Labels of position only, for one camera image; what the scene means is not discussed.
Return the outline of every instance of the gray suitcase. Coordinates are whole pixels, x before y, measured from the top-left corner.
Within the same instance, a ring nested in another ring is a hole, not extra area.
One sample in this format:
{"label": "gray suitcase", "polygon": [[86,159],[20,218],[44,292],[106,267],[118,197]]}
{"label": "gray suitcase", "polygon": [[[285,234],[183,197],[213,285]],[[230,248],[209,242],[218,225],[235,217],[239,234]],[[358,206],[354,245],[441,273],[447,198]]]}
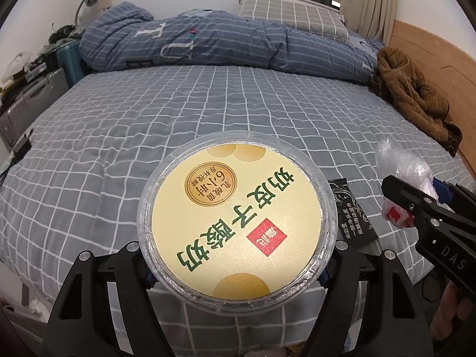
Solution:
{"label": "gray suitcase", "polygon": [[68,82],[62,68],[27,85],[0,116],[0,134],[7,148],[12,150],[34,120],[66,91]]}

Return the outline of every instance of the clear plastic rim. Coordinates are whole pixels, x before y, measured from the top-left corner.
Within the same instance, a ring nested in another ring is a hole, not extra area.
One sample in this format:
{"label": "clear plastic rim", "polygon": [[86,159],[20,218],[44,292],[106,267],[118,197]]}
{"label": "clear plastic rim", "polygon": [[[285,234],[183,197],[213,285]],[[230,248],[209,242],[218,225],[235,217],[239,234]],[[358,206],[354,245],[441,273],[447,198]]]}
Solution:
{"label": "clear plastic rim", "polygon": [[[212,146],[225,144],[257,145],[275,151],[291,160],[314,187],[321,208],[321,233],[316,249],[306,267],[292,282],[264,297],[249,300],[226,300],[210,297],[179,281],[165,265],[152,233],[152,209],[160,186],[182,161]],[[170,153],[147,181],[137,209],[137,236],[140,249],[152,273],[175,296],[188,304],[213,314],[228,316],[256,315],[284,305],[302,293],[327,266],[337,236],[337,208],[334,194],[317,165],[291,144],[267,134],[229,131],[196,138]]]}

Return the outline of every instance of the black packet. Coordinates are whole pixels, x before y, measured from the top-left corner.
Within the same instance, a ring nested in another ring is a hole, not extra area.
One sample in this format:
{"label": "black packet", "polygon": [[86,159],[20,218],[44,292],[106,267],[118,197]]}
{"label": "black packet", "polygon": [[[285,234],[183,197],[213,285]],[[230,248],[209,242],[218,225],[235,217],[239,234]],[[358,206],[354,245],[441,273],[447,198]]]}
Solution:
{"label": "black packet", "polygon": [[377,234],[350,191],[347,179],[332,180],[329,181],[329,185],[337,205],[339,229],[347,242],[354,248],[360,248],[376,240]]}

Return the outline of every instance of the crumpled clear plastic bag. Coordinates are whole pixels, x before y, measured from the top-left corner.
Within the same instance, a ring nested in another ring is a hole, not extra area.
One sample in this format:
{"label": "crumpled clear plastic bag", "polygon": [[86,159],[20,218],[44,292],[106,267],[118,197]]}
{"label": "crumpled clear plastic bag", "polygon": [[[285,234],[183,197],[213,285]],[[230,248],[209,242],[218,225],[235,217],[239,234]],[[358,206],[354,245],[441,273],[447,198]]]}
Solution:
{"label": "crumpled clear plastic bag", "polygon": [[[396,142],[382,140],[377,147],[377,166],[382,179],[395,176],[422,190],[434,199],[438,194],[433,187],[433,173],[430,166],[420,157],[402,149]],[[397,228],[410,228],[414,217],[406,210],[384,198],[382,216]]]}

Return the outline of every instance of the round plastic container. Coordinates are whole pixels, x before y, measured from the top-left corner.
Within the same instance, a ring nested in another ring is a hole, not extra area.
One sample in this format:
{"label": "round plastic container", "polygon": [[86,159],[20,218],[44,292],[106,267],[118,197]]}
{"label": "round plastic container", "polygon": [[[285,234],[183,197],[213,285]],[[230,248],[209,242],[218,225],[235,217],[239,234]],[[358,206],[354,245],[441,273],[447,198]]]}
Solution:
{"label": "round plastic container", "polygon": [[266,134],[223,132],[167,156],[142,192],[137,233],[152,273],[214,314],[285,304],[325,269],[337,210],[319,168]]}

